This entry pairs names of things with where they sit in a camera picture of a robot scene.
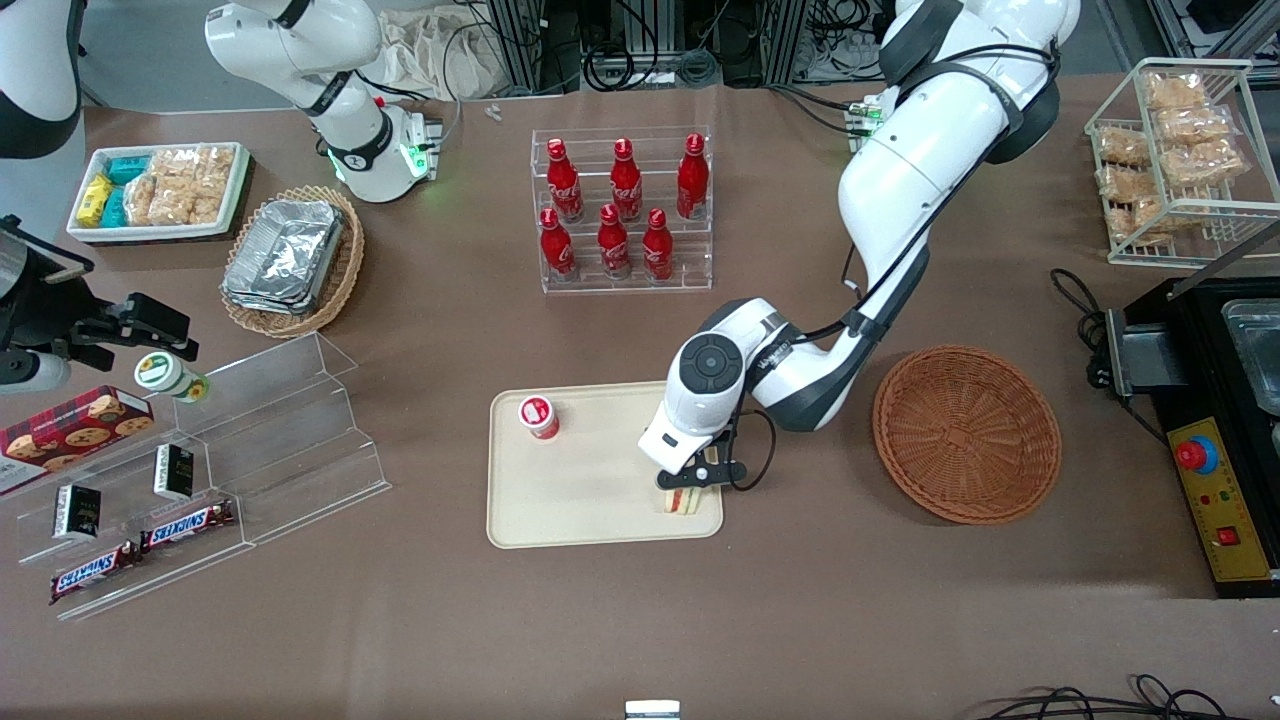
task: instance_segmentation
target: brown woven basket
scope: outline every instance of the brown woven basket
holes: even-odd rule
[[[1062,462],[1044,397],[1018,368],[975,347],[942,345],[904,359],[881,383],[872,421],[893,482],[956,523],[1027,515]]]
[[[333,264],[329,266],[329,277],[320,291],[320,304],[314,311],[306,315],[264,313],[261,310],[241,307],[225,296],[223,297],[223,305],[237,325],[283,340],[317,331],[338,316],[342,306],[351,297],[352,288],[356,287],[360,263],[365,259],[365,231],[360,227],[360,218],[356,217],[356,209],[351,206],[351,202],[328,187],[307,186],[285,190],[271,200],[301,200],[303,202],[323,200],[340,209],[343,213],[342,234],[338,237],[339,245],[334,251]],[[236,254],[239,252],[241,245],[244,243],[244,236],[248,233],[250,225],[253,224],[253,220],[257,219],[265,206],[266,202],[260,205],[257,210],[253,210],[253,214],[241,227],[239,234],[236,236],[236,245],[232,246],[230,256],[227,259],[228,266],[236,260]]]

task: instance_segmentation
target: cylindrical container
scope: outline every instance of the cylindrical container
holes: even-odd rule
[[[559,418],[552,401],[531,395],[520,401],[520,423],[538,439],[552,439],[559,432]]]
[[[662,208],[649,210],[649,229],[644,232],[644,272],[649,282],[663,283],[671,279],[671,252],[673,241],[667,229],[667,214]]]
[[[707,149],[707,138],[691,133],[685,138],[685,158],[680,161],[676,172],[676,213],[686,220],[703,220],[707,218],[707,186],[710,182],[712,172],[707,167],[707,158],[703,151]]]
[[[209,378],[163,350],[138,360],[133,380],[151,392],[173,396],[178,402],[196,402],[209,395]]]
[[[618,222],[618,208],[605,202],[600,208],[600,231],[595,236],[600,243],[600,261],[609,279],[625,281],[631,277],[631,259],[627,258],[627,228]]]
[[[582,219],[582,184],[577,177],[577,168],[568,159],[564,150],[564,141],[553,137],[547,141],[547,156],[550,165],[547,168],[547,184],[552,191],[552,202],[566,223],[576,223]]]
[[[539,217],[543,225],[543,256],[550,268],[552,279],[556,282],[572,282],[577,279],[577,263],[573,260],[573,242],[559,224],[556,210],[547,208]]]
[[[623,223],[640,218],[643,197],[640,191],[640,168],[632,158],[631,141],[622,137],[613,143],[613,170],[609,172],[613,184],[613,204]]]

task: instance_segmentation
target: yellow snack box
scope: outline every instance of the yellow snack box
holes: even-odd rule
[[[106,199],[111,196],[111,181],[99,173],[90,181],[84,197],[81,199],[79,208],[76,209],[76,222],[86,228],[96,228],[102,220],[102,209],[106,208]]]

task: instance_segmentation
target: coca-cola bottle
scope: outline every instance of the coca-cola bottle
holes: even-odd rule
[[[623,223],[640,218],[640,168],[631,156],[631,141],[622,137],[613,143],[613,172],[609,173],[613,184],[613,204],[618,206],[618,217]]]
[[[649,282],[671,279],[671,231],[660,208],[649,210],[649,229],[644,231],[644,272]]]
[[[564,150],[564,141],[553,137],[547,141],[547,156],[550,158],[550,167],[547,168],[547,184],[552,190],[552,202],[566,223],[576,223],[582,219],[582,184],[577,179],[577,168],[568,159]]]
[[[627,258],[627,228],[618,222],[618,208],[605,202],[600,208],[600,231],[595,234],[600,243],[600,260],[609,279],[625,281],[631,277],[631,259]]]
[[[707,183],[712,172],[707,167],[707,158],[703,150],[707,149],[707,138],[696,132],[685,138],[685,158],[680,161],[680,170],[676,173],[676,213],[686,220],[703,220],[707,218]]]
[[[577,263],[573,261],[573,243],[566,231],[559,224],[559,215],[556,210],[547,208],[539,220],[543,225],[543,256],[547,258],[547,266],[550,268],[552,279],[566,283],[577,279]]]

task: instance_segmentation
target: red switch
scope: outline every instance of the red switch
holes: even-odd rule
[[[1217,447],[1204,436],[1193,436],[1178,443],[1174,448],[1178,466],[1198,475],[1207,475],[1217,469]]]
[[[1240,534],[1235,532],[1235,528],[1219,528],[1217,544],[1240,544]]]

